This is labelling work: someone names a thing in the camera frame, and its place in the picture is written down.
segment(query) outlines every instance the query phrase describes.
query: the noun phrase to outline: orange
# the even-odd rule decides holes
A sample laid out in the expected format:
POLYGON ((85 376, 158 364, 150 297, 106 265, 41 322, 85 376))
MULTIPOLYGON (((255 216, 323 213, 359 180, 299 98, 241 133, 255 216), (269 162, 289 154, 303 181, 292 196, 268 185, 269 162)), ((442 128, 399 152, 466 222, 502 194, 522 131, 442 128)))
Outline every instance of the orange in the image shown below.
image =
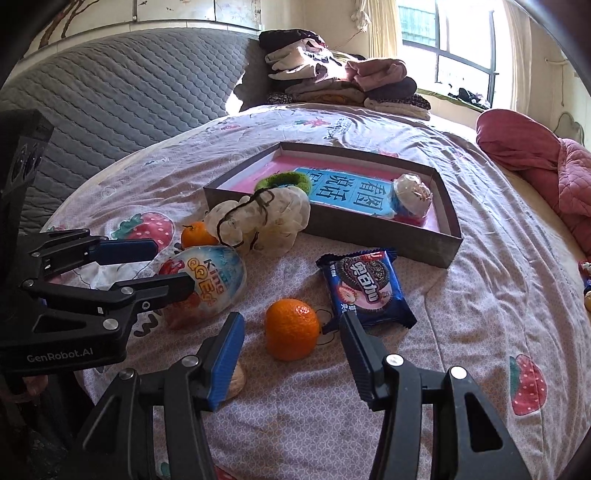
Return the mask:
POLYGON ((303 301, 282 299, 267 310, 267 351, 277 360, 300 360, 312 353, 320 334, 316 312, 303 301))
POLYGON ((181 245, 183 248, 198 247, 200 245, 217 245, 217 238, 210 235, 205 228, 205 222, 194 222, 191 225, 183 225, 181 245))

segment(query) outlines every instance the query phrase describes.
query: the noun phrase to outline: gray quilted mattress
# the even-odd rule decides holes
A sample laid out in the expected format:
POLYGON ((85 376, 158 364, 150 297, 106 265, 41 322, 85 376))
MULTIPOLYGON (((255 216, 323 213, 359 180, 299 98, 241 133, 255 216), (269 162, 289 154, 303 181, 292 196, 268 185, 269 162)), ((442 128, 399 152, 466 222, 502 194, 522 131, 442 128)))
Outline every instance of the gray quilted mattress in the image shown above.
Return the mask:
POLYGON ((21 230, 35 232, 86 180, 126 155, 265 102, 254 36, 203 28, 144 30, 75 46, 10 80, 0 109, 37 108, 55 126, 21 230), (236 86, 242 78, 242 84, 236 86))

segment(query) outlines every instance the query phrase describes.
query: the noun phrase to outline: blue gripper pad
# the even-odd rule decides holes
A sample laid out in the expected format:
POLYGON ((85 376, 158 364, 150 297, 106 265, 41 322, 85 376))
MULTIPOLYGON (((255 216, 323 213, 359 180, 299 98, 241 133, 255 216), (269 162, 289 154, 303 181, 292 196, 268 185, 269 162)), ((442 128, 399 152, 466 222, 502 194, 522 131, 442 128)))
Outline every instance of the blue gripper pad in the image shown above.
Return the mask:
POLYGON ((244 343, 244 333, 244 317, 237 312, 230 313, 207 354, 207 363, 212 361, 212 364, 209 364, 211 376, 210 390, 207 395, 210 411, 215 411, 226 399, 230 380, 244 343))
POLYGON ((147 262, 158 254, 158 245, 150 238, 141 240, 103 240, 89 251, 88 261, 99 265, 147 262))
POLYGON ((361 400, 372 410, 382 410, 389 397, 382 361, 387 351, 382 342, 367 335, 354 312, 345 312, 339 320, 340 340, 361 400))

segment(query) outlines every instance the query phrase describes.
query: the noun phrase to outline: snack wrapper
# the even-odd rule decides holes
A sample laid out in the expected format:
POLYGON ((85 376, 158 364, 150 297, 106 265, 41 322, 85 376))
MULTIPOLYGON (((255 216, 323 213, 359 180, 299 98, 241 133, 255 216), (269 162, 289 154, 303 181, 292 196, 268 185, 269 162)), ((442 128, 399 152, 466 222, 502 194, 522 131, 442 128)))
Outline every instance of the snack wrapper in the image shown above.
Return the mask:
POLYGON ((340 316, 354 311, 364 327, 396 322, 412 328, 411 312, 392 266, 393 250, 371 250, 349 255, 323 255, 316 261, 329 289, 333 317, 322 333, 338 330, 340 316))

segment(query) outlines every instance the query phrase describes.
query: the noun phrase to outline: window frame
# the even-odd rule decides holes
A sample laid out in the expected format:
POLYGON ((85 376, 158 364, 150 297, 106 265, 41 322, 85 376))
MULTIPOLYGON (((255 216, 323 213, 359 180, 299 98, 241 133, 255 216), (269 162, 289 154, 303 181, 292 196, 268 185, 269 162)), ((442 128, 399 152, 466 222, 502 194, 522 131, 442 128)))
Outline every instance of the window frame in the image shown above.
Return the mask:
POLYGON ((455 60, 459 63, 463 63, 469 67, 475 68, 484 72, 488 75, 488 92, 486 100, 491 104, 495 97, 495 83, 496 76, 499 74, 496 72, 496 32, 495 32, 495 18, 494 10, 489 11, 489 28, 491 29, 491 67, 483 67, 482 65, 475 63, 471 60, 465 59, 458 55, 454 55, 449 51, 449 18, 445 15, 446 30, 447 30, 447 44, 446 49, 441 48, 441 19, 439 16, 439 2, 435 0, 435 47, 418 43, 412 40, 402 40, 402 44, 408 47, 420 48, 422 50, 430 51, 436 55, 435 59, 435 82, 439 81, 439 59, 445 57, 451 60, 455 60))

